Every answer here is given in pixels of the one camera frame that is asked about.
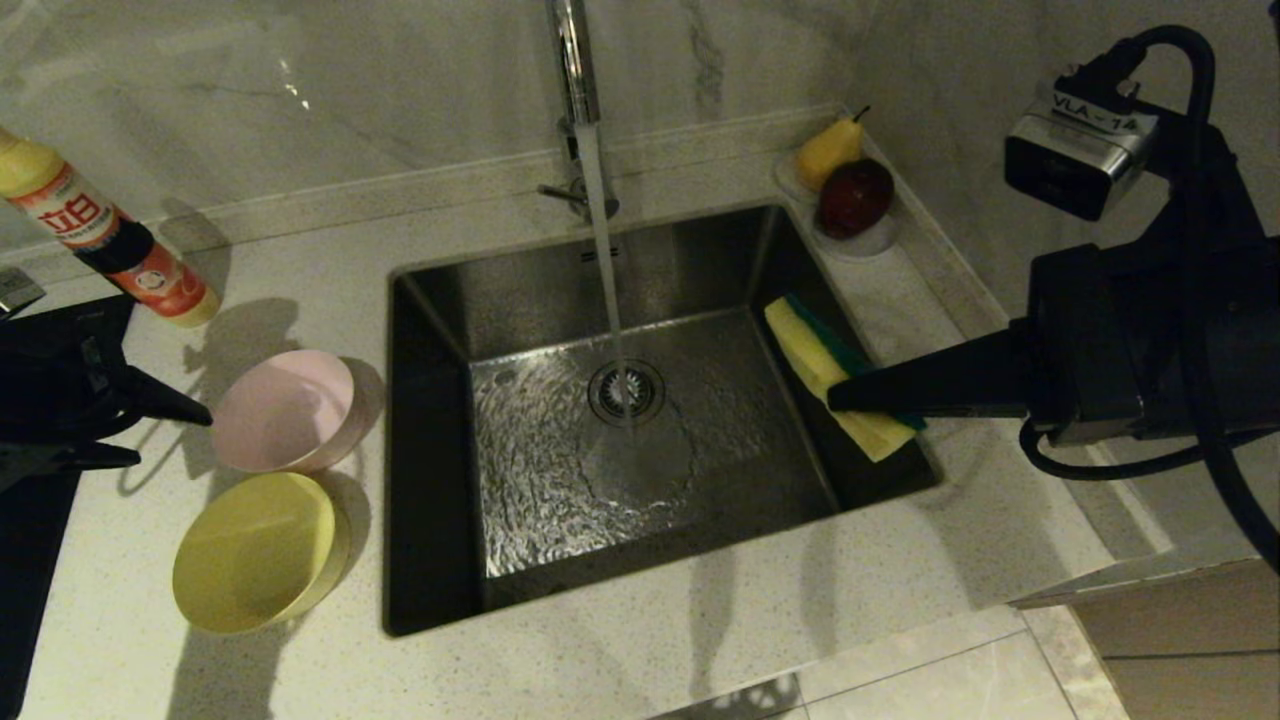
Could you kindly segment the pink plastic bowl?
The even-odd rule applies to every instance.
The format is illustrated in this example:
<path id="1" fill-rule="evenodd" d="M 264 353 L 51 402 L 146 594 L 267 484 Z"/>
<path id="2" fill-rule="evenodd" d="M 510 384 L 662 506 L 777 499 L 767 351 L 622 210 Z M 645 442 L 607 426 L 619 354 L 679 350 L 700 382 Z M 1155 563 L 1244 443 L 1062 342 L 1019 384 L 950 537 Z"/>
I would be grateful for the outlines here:
<path id="1" fill-rule="evenodd" d="M 355 374 L 312 348 L 274 355 L 241 375 L 212 413 L 216 460 L 239 471 L 310 474 L 339 462 L 367 429 Z"/>

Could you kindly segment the green and yellow sponge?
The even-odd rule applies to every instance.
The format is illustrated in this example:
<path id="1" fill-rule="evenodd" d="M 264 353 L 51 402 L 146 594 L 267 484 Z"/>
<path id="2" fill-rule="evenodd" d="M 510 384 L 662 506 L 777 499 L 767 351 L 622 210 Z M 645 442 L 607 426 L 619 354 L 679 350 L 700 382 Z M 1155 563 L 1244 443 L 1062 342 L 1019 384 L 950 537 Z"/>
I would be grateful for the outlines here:
<path id="1" fill-rule="evenodd" d="M 835 410 L 828 392 L 872 365 L 791 293 L 767 304 L 763 315 L 791 372 L 870 462 L 892 456 L 927 428 L 905 414 Z"/>

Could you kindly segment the orange dish soap bottle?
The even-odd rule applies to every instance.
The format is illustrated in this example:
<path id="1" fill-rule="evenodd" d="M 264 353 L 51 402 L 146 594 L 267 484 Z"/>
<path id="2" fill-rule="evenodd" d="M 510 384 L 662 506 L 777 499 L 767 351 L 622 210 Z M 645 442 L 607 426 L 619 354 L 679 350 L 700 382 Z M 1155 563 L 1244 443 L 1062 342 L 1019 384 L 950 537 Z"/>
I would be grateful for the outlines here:
<path id="1" fill-rule="evenodd" d="M 0 126 L 0 199 L 120 292 L 182 328 L 210 322 L 215 290 L 54 149 Z"/>

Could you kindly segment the yellow plastic bowl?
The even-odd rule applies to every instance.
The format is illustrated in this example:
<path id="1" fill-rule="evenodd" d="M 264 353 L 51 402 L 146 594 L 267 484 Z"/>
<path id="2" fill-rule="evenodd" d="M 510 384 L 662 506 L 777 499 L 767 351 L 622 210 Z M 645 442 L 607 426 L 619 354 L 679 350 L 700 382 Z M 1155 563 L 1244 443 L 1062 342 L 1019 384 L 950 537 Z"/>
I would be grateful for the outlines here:
<path id="1" fill-rule="evenodd" d="M 339 583 L 349 550 L 349 519 L 315 479 L 291 471 L 251 477 L 186 532 L 173 597 L 202 632 L 257 632 L 320 603 Z"/>

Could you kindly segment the chrome faucet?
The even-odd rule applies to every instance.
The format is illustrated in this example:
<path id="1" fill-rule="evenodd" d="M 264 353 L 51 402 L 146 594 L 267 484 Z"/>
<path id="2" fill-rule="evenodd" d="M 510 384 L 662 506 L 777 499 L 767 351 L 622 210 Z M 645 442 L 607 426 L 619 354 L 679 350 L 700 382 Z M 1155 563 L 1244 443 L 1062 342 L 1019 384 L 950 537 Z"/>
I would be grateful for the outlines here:
<path id="1" fill-rule="evenodd" d="M 568 174 L 562 186 L 540 184 L 538 192 L 566 204 L 582 219 L 594 219 L 590 209 L 586 173 L 582 165 L 579 132 L 600 120 L 600 102 L 593 64 L 588 14 L 584 0 L 543 0 L 553 42 L 553 58 L 563 105 L 556 123 L 559 147 Z"/>

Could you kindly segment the stainless steel sink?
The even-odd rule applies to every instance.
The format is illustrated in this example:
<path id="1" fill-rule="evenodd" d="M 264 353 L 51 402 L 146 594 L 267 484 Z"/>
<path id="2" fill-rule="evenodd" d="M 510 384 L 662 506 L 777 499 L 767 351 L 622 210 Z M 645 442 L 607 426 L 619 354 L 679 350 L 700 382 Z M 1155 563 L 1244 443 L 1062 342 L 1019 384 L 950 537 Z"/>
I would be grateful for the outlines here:
<path id="1" fill-rule="evenodd" d="M 383 626 L 411 635 L 938 484 L 916 441 L 870 462 L 803 387 L 763 307 L 859 338 L 781 206 L 390 281 Z M 637 357 L 662 411 L 609 427 L 593 373 Z"/>

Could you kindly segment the round metal sink drain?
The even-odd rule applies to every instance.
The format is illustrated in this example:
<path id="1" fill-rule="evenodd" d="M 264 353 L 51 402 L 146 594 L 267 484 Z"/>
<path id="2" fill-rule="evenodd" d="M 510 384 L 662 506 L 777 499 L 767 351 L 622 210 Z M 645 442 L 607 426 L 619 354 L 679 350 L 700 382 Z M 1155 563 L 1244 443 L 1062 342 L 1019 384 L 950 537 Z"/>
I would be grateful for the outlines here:
<path id="1" fill-rule="evenodd" d="M 637 357 L 607 363 L 590 377 L 586 391 L 591 414 L 609 427 L 641 427 L 666 405 L 666 380 Z"/>

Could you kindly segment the black induction cooktop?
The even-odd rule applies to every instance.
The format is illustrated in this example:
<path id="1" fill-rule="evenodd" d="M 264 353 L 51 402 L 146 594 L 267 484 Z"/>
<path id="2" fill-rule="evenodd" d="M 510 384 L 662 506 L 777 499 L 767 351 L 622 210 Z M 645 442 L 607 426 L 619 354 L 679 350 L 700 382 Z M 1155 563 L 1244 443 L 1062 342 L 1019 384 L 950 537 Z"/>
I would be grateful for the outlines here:
<path id="1" fill-rule="evenodd" d="M 18 387 L 0 380 L 0 720 L 17 720 L 81 473 L 31 475 L 40 446 L 17 430 Z"/>

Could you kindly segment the small white dish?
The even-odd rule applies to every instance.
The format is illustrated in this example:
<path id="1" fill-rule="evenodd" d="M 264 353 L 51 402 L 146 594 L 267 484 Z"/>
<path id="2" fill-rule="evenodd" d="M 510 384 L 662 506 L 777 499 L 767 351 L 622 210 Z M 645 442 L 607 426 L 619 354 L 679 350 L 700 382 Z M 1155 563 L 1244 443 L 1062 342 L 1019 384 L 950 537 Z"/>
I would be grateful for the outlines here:
<path id="1" fill-rule="evenodd" d="M 818 249 L 827 256 L 845 263 L 868 261 L 887 252 L 899 233 L 899 222 L 893 214 L 897 201 L 896 186 L 890 210 L 878 223 L 851 240 L 833 240 L 815 227 L 815 209 L 820 191 L 814 193 L 800 186 L 794 169 L 795 155 L 794 150 L 783 152 L 774 161 L 773 176 L 783 193 L 797 204 L 801 227 L 814 238 Z"/>

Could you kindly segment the dark red apple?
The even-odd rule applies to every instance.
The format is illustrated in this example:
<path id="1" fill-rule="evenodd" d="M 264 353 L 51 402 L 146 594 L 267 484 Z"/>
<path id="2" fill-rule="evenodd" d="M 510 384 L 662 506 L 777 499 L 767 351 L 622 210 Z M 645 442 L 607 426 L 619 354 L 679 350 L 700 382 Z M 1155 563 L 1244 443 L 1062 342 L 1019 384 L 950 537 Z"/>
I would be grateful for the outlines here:
<path id="1" fill-rule="evenodd" d="M 847 161 L 820 188 L 815 227 L 833 240 L 851 240 L 878 223 L 893 197 L 895 179 L 884 165 L 870 158 Z"/>

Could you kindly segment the yellow pear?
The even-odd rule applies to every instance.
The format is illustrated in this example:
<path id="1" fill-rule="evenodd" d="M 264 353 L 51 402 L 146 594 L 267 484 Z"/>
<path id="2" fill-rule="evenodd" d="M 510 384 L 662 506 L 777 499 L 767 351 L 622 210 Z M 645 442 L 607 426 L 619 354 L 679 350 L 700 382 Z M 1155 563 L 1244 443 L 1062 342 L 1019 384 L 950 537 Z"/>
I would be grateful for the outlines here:
<path id="1" fill-rule="evenodd" d="M 870 106 L 864 106 L 841 115 L 796 151 L 794 169 L 804 190 L 819 192 L 836 168 L 861 158 L 865 137 L 861 118 L 869 110 Z"/>

